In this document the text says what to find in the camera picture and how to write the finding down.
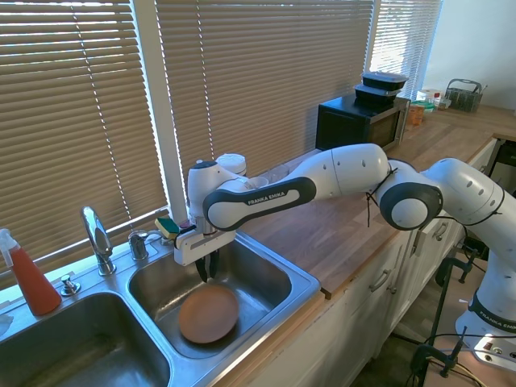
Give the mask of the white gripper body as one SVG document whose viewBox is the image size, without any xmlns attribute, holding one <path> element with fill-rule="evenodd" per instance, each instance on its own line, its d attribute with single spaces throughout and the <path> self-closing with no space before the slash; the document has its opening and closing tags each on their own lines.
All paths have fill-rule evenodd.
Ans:
<svg viewBox="0 0 516 387">
<path fill-rule="evenodd" d="M 176 263 L 186 266 L 208 256 L 234 239 L 235 231 L 216 231 L 212 235 L 204 235 L 192 230 L 176 237 L 173 258 Z"/>
</svg>

